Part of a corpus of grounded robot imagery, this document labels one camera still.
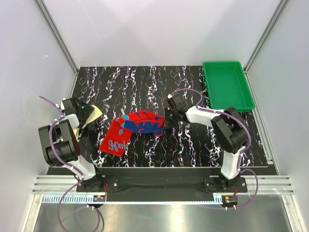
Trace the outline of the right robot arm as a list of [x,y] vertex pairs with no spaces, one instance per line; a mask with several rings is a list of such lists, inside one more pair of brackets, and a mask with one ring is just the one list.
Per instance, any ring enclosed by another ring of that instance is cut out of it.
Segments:
[[218,177],[204,180],[205,191],[231,191],[240,178],[241,155],[250,147],[251,135],[238,111],[213,110],[200,106],[189,106],[178,94],[169,94],[169,104],[165,108],[165,126],[172,127],[177,122],[201,124],[214,130],[216,141],[223,150],[223,163]]

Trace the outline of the red and blue towel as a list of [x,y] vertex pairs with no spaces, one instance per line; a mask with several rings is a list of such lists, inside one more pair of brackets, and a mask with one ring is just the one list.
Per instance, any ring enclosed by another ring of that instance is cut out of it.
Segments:
[[116,117],[104,137],[99,151],[121,157],[132,134],[163,134],[164,117],[148,111],[137,111]]

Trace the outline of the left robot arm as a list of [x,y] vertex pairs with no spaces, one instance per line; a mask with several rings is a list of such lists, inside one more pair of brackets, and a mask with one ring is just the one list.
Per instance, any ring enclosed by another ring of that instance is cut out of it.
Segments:
[[76,97],[63,99],[60,104],[43,96],[40,98],[60,113],[53,123],[38,129],[44,160],[50,166],[69,169],[84,189],[100,191],[104,179],[98,168],[81,155],[78,135],[80,130],[101,117],[102,112]]

